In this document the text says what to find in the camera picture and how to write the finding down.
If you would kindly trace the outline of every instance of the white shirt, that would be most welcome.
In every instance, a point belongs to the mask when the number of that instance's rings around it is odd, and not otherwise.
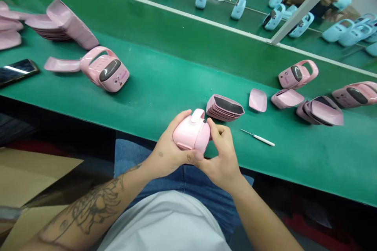
[[[175,190],[150,195],[124,212],[98,251],[231,251],[211,212]]]

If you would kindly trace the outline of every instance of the white handle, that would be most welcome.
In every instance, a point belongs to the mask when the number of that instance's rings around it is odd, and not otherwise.
[[[266,140],[266,139],[264,139],[264,138],[262,138],[262,137],[260,137],[260,136],[258,136],[258,135],[253,135],[256,139],[259,139],[260,141],[262,141],[262,142],[264,142],[264,143],[266,143],[266,144],[268,144],[268,145],[270,145],[270,146],[275,146],[275,143],[272,143],[272,142],[270,142],[270,141],[268,141],[268,140]]]

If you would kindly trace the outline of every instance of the smartphone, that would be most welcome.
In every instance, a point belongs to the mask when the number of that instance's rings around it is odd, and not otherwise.
[[[36,75],[37,73],[39,73],[38,67],[29,59],[6,65],[0,68],[0,88]]]

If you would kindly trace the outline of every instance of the screwdriver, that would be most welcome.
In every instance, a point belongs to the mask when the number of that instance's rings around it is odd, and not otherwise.
[[[260,141],[262,141],[262,142],[264,142],[264,143],[266,143],[266,144],[268,144],[268,145],[270,145],[270,146],[272,146],[272,147],[275,146],[275,143],[272,143],[272,142],[270,142],[270,141],[268,141],[268,140],[266,140],[266,139],[264,139],[264,138],[262,138],[262,137],[260,137],[260,136],[258,136],[258,135],[254,135],[254,134],[249,133],[249,132],[247,132],[247,131],[245,131],[245,130],[243,130],[243,129],[240,129],[240,130],[243,131],[243,132],[245,132],[245,133],[247,133],[247,134],[252,135],[254,138],[256,138],[256,139],[258,139],[258,140],[260,140]]]

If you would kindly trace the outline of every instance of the blue jeans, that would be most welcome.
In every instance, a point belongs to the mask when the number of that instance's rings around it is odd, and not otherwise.
[[[150,141],[148,142],[149,144],[146,146],[149,148],[145,148],[141,145],[143,142],[139,142],[139,140],[137,144],[117,138],[115,143],[114,177],[143,162],[151,154],[152,145]],[[250,185],[253,185],[253,178],[244,177]],[[236,226],[241,225],[233,199],[227,192],[214,185],[206,174],[194,166],[183,165],[166,177],[152,180],[127,208],[132,207],[149,195],[167,190],[186,193],[202,202],[219,223],[227,243],[230,243],[234,229]]]

